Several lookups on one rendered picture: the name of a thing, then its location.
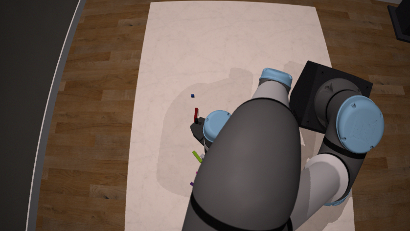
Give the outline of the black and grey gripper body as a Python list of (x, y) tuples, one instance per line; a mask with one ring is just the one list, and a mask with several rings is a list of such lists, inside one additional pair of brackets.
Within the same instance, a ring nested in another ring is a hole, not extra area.
[(203, 134), (203, 126), (204, 126), (205, 118), (199, 117), (198, 119), (195, 118), (195, 122), (190, 125), (190, 129), (192, 131), (193, 136), (203, 145), (205, 146), (205, 154), (208, 151), (208, 147), (204, 141), (204, 134)]

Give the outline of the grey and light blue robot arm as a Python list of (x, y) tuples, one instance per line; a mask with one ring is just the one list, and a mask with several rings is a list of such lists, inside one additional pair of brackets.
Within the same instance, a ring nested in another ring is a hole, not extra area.
[(264, 68), (250, 100), (232, 114), (216, 110), (206, 117), (209, 149), (182, 231), (295, 231), (323, 205), (337, 206), (349, 195), (367, 152), (383, 136), (381, 110), (346, 79), (322, 84), (314, 111), (327, 130), (301, 171), (291, 84), (291, 75)]

